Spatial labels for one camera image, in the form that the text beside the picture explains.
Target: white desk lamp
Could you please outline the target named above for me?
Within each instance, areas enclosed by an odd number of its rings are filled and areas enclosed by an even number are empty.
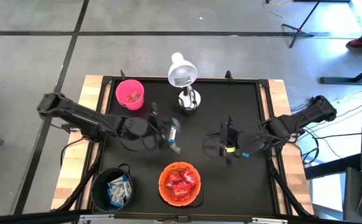
[[[172,86],[183,88],[178,103],[186,111],[192,112],[201,102],[200,94],[191,87],[198,77],[198,70],[192,63],[183,59],[181,53],[174,53],[171,59],[173,64],[168,71],[168,81]]]

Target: black bucket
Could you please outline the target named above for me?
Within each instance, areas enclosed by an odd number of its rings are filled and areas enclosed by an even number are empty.
[[[121,167],[127,166],[128,170],[123,170]],[[130,198],[124,203],[122,207],[116,207],[110,204],[111,198],[107,194],[107,183],[115,180],[122,175],[125,175],[129,180],[132,187]],[[92,184],[92,202],[93,204],[103,212],[116,212],[130,203],[133,195],[133,184],[130,175],[130,165],[121,164],[116,168],[110,168],[99,173]]]

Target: concrete floor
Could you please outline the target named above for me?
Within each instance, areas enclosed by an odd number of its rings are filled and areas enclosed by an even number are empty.
[[[82,3],[0,0],[0,30],[73,31]],[[275,6],[261,0],[90,0],[81,31],[280,32],[282,23],[299,26],[313,5]],[[346,3],[324,2],[305,30],[333,32],[334,37],[360,35],[360,19]],[[200,77],[223,77],[230,70],[234,78],[285,80],[291,107],[316,95],[333,101],[362,90],[362,86],[319,84],[322,76],[353,77],[362,71],[362,50],[350,51],[345,47],[348,39],[334,37],[301,38],[292,49],[288,37],[79,37],[62,92],[77,101],[86,74],[119,75],[123,69],[128,76],[166,76],[171,54],[182,52]],[[0,146],[0,215],[10,211],[41,124],[35,108],[42,95],[53,90],[70,38],[0,36],[0,138],[6,140]],[[340,110],[354,108],[352,104]],[[67,133],[50,129],[26,213],[49,210],[60,150],[67,139]],[[356,147],[333,144],[342,156],[356,151]],[[312,148],[309,142],[302,145],[304,151]],[[323,149],[320,160],[335,159],[332,155]]]

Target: lamp base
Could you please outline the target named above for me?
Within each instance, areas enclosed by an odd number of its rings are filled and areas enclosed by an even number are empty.
[[[188,91],[187,95],[184,95],[182,91],[178,96],[178,103],[187,111],[195,110],[199,107],[201,102],[201,96],[196,90]]]

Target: pink cup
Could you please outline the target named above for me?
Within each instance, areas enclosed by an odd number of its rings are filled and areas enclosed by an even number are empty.
[[[127,103],[126,98],[131,93],[136,92],[140,98],[132,103]],[[116,89],[116,98],[120,105],[126,107],[129,110],[137,110],[143,106],[143,95],[145,89],[142,83],[136,80],[125,80],[122,81]]]

